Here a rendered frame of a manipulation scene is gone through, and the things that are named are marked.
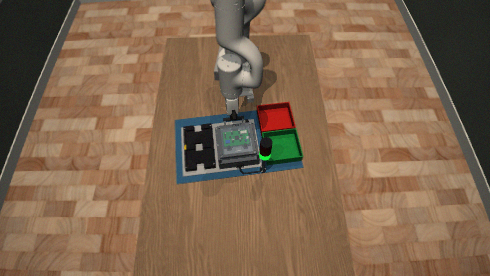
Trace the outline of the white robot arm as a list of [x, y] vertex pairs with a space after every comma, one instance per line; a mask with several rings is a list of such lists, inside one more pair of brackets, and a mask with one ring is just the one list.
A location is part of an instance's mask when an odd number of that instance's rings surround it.
[[262, 83], [263, 59], [248, 38], [250, 22], [263, 10], [266, 0], [210, 2], [214, 7], [217, 43], [223, 48], [217, 61], [221, 94], [229, 99], [246, 96], [248, 103], [254, 102], [252, 89]]

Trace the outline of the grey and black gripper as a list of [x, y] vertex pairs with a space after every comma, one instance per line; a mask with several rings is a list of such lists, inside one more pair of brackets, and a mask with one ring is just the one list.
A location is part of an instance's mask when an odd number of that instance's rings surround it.
[[225, 97], [227, 115], [230, 116], [230, 120], [237, 119], [239, 114], [239, 97], [229, 99]]

